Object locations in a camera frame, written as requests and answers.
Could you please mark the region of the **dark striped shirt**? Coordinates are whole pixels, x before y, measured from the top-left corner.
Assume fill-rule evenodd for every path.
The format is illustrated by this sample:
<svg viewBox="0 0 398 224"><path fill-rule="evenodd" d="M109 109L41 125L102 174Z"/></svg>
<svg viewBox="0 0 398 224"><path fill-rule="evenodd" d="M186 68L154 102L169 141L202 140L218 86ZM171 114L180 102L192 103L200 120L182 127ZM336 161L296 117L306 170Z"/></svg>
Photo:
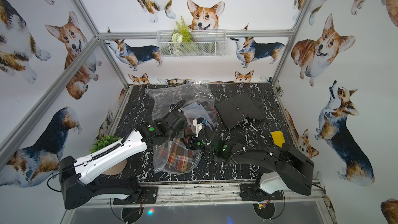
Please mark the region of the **dark striped shirt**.
<svg viewBox="0 0 398 224"><path fill-rule="evenodd" d="M264 120L266 113L262 106L261 102L250 97L247 93L237 94L215 104L221 120L229 130L247 118Z"/></svg>

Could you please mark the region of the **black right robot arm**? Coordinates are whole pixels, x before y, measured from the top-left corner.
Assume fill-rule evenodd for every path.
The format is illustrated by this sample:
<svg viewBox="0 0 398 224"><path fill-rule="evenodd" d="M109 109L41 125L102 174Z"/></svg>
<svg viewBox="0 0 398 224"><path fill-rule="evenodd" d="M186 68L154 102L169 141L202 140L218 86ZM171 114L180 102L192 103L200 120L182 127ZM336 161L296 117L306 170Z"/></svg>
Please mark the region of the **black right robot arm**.
<svg viewBox="0 0 398 224"><path fill-rule="evenodd" d="M259 177L259 188L267 194L290 189L309 196L312 193L314 163L294 146L251 147L239 142L222 141L203 118L195 119L196 135L191 147L201 149L214 162L223 166L248 164L265 170Z"/></svg>

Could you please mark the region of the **clear plastic vacuum bag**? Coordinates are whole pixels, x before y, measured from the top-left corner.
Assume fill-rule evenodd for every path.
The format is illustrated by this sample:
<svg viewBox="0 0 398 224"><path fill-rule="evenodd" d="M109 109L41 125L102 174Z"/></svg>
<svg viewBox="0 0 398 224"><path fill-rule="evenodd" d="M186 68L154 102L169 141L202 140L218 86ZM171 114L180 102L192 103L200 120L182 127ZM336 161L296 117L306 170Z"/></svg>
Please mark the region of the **clear plastic vacuum bag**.
<svg viewBox="0 0 398 224"><path fill-rule="evenodd" d="M146 94L153 100L152 120L164 139L153 148L155 173L190 173L203 157L213 158L217 112L208 84L146 89Z"/></svg>

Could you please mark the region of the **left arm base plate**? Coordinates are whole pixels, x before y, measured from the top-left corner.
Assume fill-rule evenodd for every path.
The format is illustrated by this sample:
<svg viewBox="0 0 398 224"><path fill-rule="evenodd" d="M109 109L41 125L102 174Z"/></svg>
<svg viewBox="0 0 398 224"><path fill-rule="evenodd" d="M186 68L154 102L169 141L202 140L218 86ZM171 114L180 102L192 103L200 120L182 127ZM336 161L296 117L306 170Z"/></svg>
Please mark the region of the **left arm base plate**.
<svg viewBox="0 0 398 224"><path fill-rule="evenodd" d="M131 205L131 204L155 204L158 195L158 187L149 186L140 189L134 189L133 192L125 199L114 199L114 205Z"/></svg>

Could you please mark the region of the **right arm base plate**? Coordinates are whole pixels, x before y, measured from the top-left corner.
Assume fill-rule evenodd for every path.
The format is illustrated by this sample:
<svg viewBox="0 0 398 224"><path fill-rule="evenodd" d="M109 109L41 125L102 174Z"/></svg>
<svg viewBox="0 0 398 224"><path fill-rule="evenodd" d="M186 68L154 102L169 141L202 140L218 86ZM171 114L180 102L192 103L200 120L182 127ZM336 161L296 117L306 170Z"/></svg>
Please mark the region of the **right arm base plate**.
<svg viewBox="0 0 398 224"><path fill-rule="evenodd" d="M283 200L284 196L281 191L276 191L273 194L266 193L261 190L256 184L240 184L239 196L242 201L256 201L256 202L267 202L268 200Z"/></svg>

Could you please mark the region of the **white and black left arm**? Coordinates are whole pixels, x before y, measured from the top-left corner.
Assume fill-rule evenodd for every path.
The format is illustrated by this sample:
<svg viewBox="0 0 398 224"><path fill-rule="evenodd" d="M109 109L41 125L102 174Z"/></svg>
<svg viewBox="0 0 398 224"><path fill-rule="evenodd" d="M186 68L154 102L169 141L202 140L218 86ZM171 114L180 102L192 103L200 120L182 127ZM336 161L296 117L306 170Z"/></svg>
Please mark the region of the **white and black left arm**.
<svg viewBox="0 0 398 224"><path fill-rule="evenodd" d="M100 151L78 159L62 159L59 181L65 209L78 208L92 198L116 199L121 204L138 202L142 189L136 179L102 178L101 174L137 153L175 138L187 126L187 118L180 111L185 103L179 101L157 120L133 124L123 139Z"/></svg>

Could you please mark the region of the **red plaid shirt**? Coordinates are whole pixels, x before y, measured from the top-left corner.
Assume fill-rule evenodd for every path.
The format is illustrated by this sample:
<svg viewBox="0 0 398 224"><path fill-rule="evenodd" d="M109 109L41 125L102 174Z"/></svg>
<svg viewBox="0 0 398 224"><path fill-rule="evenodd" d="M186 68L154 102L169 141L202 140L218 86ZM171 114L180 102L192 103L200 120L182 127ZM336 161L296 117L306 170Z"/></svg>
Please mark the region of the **red plaid shirt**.
<svg viewBox="0 0 398 224"><path fill-rule="evenodd" d="M187 148L194 132L190 127L185 128L183 138L175 138L169 142L166 152L166 163L162 171L180 175L190 173L198 165L202 158L199 150Z"/></svg>

